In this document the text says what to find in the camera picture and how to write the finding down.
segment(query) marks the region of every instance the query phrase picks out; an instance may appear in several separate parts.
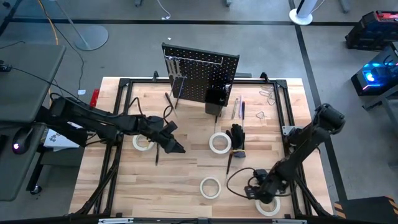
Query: wooden table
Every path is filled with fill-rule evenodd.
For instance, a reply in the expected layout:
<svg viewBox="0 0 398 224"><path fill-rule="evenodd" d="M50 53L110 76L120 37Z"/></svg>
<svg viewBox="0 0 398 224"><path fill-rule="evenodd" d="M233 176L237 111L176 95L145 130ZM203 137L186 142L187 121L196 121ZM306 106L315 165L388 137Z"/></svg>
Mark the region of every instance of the wooden table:
<svg viewBox="0 0 398 224"><path fill-rule="evenodd" d="M103 78L97 108L113 110L118 83L119 78ZM287 83L295 124L305 126L311 122L311 117L302 80L290 78ZM247 158L234 158L230 175L243 167L269 170L284 156L276 105L270 105L267 98L259 94L259 90L260 85L233 85L229 104L223 109L216 125L216 132L225 132L233 123L241 124L238 114L234 120L231 120L231 114L235 99L244 95ZM139 97L141 108L147 116L162 116L168 105L164 93L169 91L169 84L136 83L132 97ZM256 117L259 111L265 113L265 119ZM131 107L129 114L138 114L136 104ZM156 147L141 152L133 148L132 136L124 137L112 213L123 212L124 217L154 218L266 218L256 210L253 200L238 197L224 186L228 154L215 154L209 148L215 117L205 113L204 104L180 100L177 116L172 113L168 120L177 124L178 129L173 134L187 152L166 154L160 149L158 166L155 166ZM97 187L104 152L103 144L92 144L85 149L70 212L81 208ZM315 150L303 166L308 188L327 211L333 212L319 152ZM243 188L251 175L250 170L239 173L231 180L231 188L244 194ZM208 176L216 177L222 184L221 195L214 200L205 199L200 193L200 182ZM304 211L301 192L298 198L300 208ZM281 209L274 218L283 218L286 213L294 216L291 197L281 197L280 200Z"/></svg>

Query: black glove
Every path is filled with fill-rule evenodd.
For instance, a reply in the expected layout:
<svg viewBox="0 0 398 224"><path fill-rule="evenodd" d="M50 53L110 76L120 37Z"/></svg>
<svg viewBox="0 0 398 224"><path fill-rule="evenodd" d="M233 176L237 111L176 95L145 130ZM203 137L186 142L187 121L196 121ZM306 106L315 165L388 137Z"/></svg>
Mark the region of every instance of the black glove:
<svg viewBox="0 0 398 224"><path fill-rule="evenodd" d="M238 124L232 124L231 131L226 130L225 133L231 139L234 157L245 158L246 153L244 152L244 138L246 134L243 132L242 126Z"/></svg>

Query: gray floor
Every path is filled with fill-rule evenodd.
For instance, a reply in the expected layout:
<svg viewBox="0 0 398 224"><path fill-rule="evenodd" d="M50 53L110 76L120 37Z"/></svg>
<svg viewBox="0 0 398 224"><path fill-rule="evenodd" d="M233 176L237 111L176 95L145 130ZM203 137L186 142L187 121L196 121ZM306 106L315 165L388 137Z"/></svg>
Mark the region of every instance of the gray floor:
<svg viewBox="0 0 398 224"><path fill-rule="evenodd" d="M176 20L242 20L288 21L288 0L234 0L230 8L214 0L162 0ZM140 8L133 0L60 0L72 18L85 19L160 19L166 16L155 0L145 0ZM375 10L398 9L394 0L352 0L351 12L343 14L337 0L327 0L314 12L314 21L354 22ZM44 1L52 18L63 18L54 2ZM0 16L7 11L0 8ZM22 1L15 17L43 18L36 1ZM240 54L238 72L258 77L266 72L275 78L302 78L310 109L315 108L308 84L294 26L224 26L224 25L104 25L109 40L102 48L80 52L85 59L81 89L82 99L89 101L105 76L149 77L157 70L166 76L161 43ZM69 40L76 34L68 24L57 27ZM388 163L398 160L397 138L387 115L381 109L366 112L363 99L354 92L349 78L377 53L348 50L344 36L352 27L302 27L305 45L312 65L315 82L324 103L330 103L346 115L344 130L332 137L348 198L391 195L398 198L398 171ZM67 52L59 68L58 83L76 93L80 75L80 59L58 35ZM49 24L10 23L0 36L0 46L24 40L53 44ZM322 162L331 201L337 200L328 158L323 146ZM14 202L0 203L0 220L63 215L68 212L78 169L46 168L40 179L44 191L32 196L21 190Z"/></svg>

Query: black pegboard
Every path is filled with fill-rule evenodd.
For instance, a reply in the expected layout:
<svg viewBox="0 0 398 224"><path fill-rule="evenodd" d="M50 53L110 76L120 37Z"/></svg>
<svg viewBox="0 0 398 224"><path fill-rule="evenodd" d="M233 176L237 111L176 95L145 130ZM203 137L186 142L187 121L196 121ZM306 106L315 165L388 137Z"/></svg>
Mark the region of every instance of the black pegboard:
<svg viewBox="0 0 398 224"><path fill-rule="evenodd" d="M168 65L167 57L173 57L174 61L178 60L179 62L182 77L186 77L176 78L174 81L170 76L174 98L178 97L181 90L180 99L204 103L207 89L220 89L230 84L224 106L228 105L229 94L238 67L238 55L190 49L165 43L162 44L162 48L168 73L177 72L175 62L172 64L173 68Z"/></svg>

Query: tape roll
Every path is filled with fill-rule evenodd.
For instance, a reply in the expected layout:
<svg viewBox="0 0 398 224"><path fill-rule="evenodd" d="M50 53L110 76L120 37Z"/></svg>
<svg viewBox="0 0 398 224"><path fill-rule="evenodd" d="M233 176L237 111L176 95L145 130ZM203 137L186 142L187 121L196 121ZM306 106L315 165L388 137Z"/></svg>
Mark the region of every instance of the tape roll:
<svg viewBox="0 0 398 224"><path fill-rule="evenodd" d="M213 141L214 141L214 138L217 138L217 137L224 137L224 138L226 138L228 144L227 144L227 146L226 146L225 149L223 149L223 150L217 150L217 149L214 147ZM225 134L225 133L214 133L214 134L210 137L210 140L209 140L210 149L211 149L213 152L217 153L217 154L225 154L225 153L227 153L227 152L231 149L231 145L232 145L231 139L230 139L229 136L228 136L227 134Z"/></svg>
<svg viewBox="0 0 398 224"><path fill-rule="evenodd" d="M132 137L132 145L133 145L137 150L139 150L139 151L148 151L149 149L152 149L152 148L154 147L154 145L155 145L154 142L150 142L149 145L146 146L146 147L141 147L141 146L139 146L139 145L138 145L138 139L141 138L141 137L145 137L145 136L139 134L139 135L136 135L136 136Z"/></svg>
<svg viewBox="0 0 398 224"><path fill-rule="evenodd" d="M274 199L276 201L276 206L275 206L275 209L271 212L264 211L260 206L261 201L256 200L257 211L259 211L262 215L267 216L267 217L273 217L274 215L278 214L278 212L280 210L280 199L279 199L279 197L274 197Z"/></svg>
<svg viewBox="0 0 398 224"><path fill-rule="evenodd" d="M215 194L215 195L213 195L213 196L209 196L209 195L207 195L207 194L204 193L204 191L203 191L203 184L204 184L207 180L214 180L214 181L217 183L217 185L218 185L217 194ZM202 180L202 182L200 182L200 193L202 194L202 196L204 196L204 197L207 198L207 199L214 199L214 198L217 198L217 197L220 195L220 193L221 193L221 184L220 184L220 182L216 179L216 177L206 177L206 178L204 178L204 179Z"/></svg>

